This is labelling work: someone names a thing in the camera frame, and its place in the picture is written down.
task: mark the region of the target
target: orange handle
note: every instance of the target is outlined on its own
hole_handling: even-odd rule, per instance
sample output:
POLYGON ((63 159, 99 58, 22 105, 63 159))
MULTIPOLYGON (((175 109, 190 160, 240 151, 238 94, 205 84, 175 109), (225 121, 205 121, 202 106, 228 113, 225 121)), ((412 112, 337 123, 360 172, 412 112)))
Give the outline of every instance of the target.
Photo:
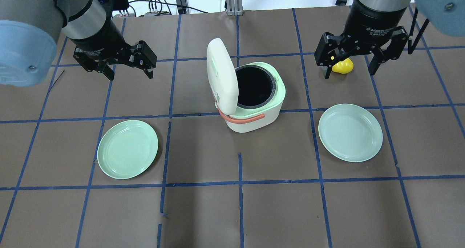
POLYGON ((250 118, 247 118, 247 119, 233 119, 233 118, 227 116, 226 114, 224 114, 220 110, 220 108, 218 108, 218 111, 219 111, 219 115, 221 115, 221 117, 223 117, 224 120, 226 120, 227 122, 233 123, 233 124, 238 124, 238 125, 248 124, 248 123, 251 123, 251 122, 254 122, 254 121, 257 121, 257 120, 260 120, 260 119, 264 118, 264 114, 259 114, 257 116, 250 117, 250 118))

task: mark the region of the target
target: black inner pot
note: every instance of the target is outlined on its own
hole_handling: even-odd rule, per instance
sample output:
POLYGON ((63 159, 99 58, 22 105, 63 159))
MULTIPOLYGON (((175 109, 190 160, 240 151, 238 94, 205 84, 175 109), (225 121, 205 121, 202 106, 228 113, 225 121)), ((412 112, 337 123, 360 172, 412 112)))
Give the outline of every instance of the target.
POLYGON ((244 109, 256 109, 267 104, 276 92, 276 82, 269 71, 256 65, 244 65, 236 69, 239 84, 237 105, 244 109))

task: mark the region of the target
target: metal frame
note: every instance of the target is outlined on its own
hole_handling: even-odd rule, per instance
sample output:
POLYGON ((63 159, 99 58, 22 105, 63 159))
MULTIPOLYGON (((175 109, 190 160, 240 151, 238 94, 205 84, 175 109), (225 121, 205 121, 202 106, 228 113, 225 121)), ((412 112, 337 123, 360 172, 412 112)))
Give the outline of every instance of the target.
POLYGON ((242 0, 226 0, 226 14, 230 16, 243 15, 242 0))

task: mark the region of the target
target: green plate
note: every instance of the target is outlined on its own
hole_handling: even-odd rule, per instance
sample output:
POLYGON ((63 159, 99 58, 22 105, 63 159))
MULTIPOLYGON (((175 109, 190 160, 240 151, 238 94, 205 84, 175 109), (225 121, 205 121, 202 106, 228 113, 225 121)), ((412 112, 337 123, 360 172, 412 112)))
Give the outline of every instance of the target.
POLYGON ((144 172, 158 151, 158 137, 150 125, 138 120, 111 127, 98 144, 97 161, 115 179, 129 179, 144 172))
POLYGON ((354 104, 338 104, 321 116, 318 133, 324 147, 347 162, 373 158, 383 144, 383 131, 377 119, 354 104))

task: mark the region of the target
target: yellow object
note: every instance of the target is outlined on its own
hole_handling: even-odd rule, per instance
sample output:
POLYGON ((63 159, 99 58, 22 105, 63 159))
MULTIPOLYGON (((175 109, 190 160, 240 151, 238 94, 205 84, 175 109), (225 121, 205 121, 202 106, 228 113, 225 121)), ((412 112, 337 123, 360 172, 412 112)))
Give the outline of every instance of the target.
POLYGON ((332 67, 333 72, 338 72, 341 74, 347 74, 353 70, 353 62, 347 58, 342 62, 338 62, 335 66, 332 67))

